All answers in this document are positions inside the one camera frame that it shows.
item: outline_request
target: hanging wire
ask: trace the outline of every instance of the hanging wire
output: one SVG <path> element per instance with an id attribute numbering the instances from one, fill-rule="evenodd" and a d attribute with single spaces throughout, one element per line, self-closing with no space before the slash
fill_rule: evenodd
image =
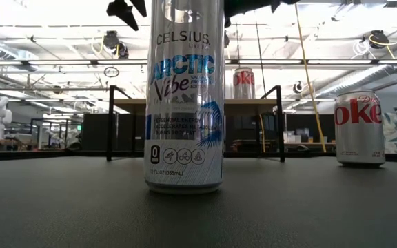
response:
<path id="1" fill-rule="evenodd" d="M 307 86 L 309 86 L 310 97 L 312 98 L 312 105 L 314 106 L 314 110 L 315 110 L 316 124 L 318 126 L 318 131 L 320 132 L 320 141 L 321 141 L 321 145 L 323 146 L 323 152 L 326 152 L 323 131 L 321 129 L 321 124 L 320 124 L 320 116 L 318 115 L 318 109 L 316 108 L 314 91 L 312 90 L 312 84 L 310 83 L 310 80 L 309 80 L 309 70 L 307 69 L 306 52 L 304 51 L 303 35 L 301 33 L 301 25 L 300 25 L 300 17 L 298 15 L 298 7 L 296 4 L 295 4 L 295 13 L 296 13 L 296 22 L 298 24 L 298 32 L 300 34 L 301 50 L 303 51 L 303 61 L 304 61 L 304 69 L 306 71 Z"/>
<path id="2" fill-rule="evenodd" d="M 258 41 L 258 52 L 260 53 L 261 76 L 263 77 L 263 90 L 266 95 L 265 72 L 263 69 L 263 56 L 261 55 L 260 34 L 258 33 L 258 23 L 257 23 L 256 19 L 255 19 L 255 27 L 256 27 L 256 39 Z"/>
<path id="3" fill-rule="evenodd" d="M 240 43 L 238 40 L 238 23 L 235 25 L 236 28 L 236 36 L 237 36 L 237 59 L 238 59 L 238 68 L 240 68 Z"/>

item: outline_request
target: diet coke can on shelf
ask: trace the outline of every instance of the diet coke can on shelf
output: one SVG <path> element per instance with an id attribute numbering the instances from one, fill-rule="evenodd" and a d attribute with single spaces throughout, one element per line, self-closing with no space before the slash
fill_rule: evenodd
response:
<path id="1" fill-rule="evenodd" d="M 255 78 L 251 68 L 239 68 L 235 70 L 234 98 L 255 99 Z"/>

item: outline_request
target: diet coke logo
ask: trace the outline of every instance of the diet coke logo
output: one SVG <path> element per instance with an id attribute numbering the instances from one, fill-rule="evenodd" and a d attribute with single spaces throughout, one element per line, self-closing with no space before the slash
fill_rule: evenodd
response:
<path id="1" fill-rule="evenodd" d="M 362 103 L 361 108 L 358 104 L 358 99 L 350 100 L 350 110 L 347 107 L 337 107 L 335 109 L 335 123 L 337 125 L 343 125 L 351 121 L 352 124 L 360 123 L 362 120 L 364 123 L 377 123 L 381 124 L 381 109 L 377 99 L 372 99 L 369 96 L 363 96 L 364 98 L 359 99 Z"/>
<path id="2" fill-rule="evenodd" d="M 249 72 L 240 72 L 240 73 L 234 75 L 234 86 L 237 86 L 240 84 L 248 84 L 248 85 L 255 84 L 254 75 Z"/>

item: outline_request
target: can lid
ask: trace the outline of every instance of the can lid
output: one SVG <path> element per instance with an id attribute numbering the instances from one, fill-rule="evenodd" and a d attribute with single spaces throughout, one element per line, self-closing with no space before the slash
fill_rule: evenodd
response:
<path id="1" fill-rule="evenodd" d="M 367 92 L 367 93 L 373 93 L 373 94 L 375 94 L 375 92 L 374 92 L 373 90 L 356 90 L 356 91 L 353 91 L 353 92 L 341 93 L 341 94 L 339 94 L 338 96 L 343 96 L 343 95 L 345 95 L 345 94 L 355 94 L 355 93 L 359 93 L 359 92 Z"/>
<path id="2" fill-rule="evenodd" d="M 235 69 L 236 72 L 237 72 L 237 71 L 241 71 L 241 70 L 249 70 L 249 71 L 252 71 L 252 68 L 244 67 L 244 68 L 237 68 L 237 69 Z"/>

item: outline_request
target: dark gray table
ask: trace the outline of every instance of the dark gray table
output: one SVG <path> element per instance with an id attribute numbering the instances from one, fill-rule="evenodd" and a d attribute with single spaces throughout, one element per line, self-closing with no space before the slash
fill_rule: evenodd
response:
<path id="1" fill-rule="evenodd" d="M 397 163 L 226 159 L 202 196 L 149 193 L 142 164 L 0 162 L 0 247 L 397 247 Z"/>

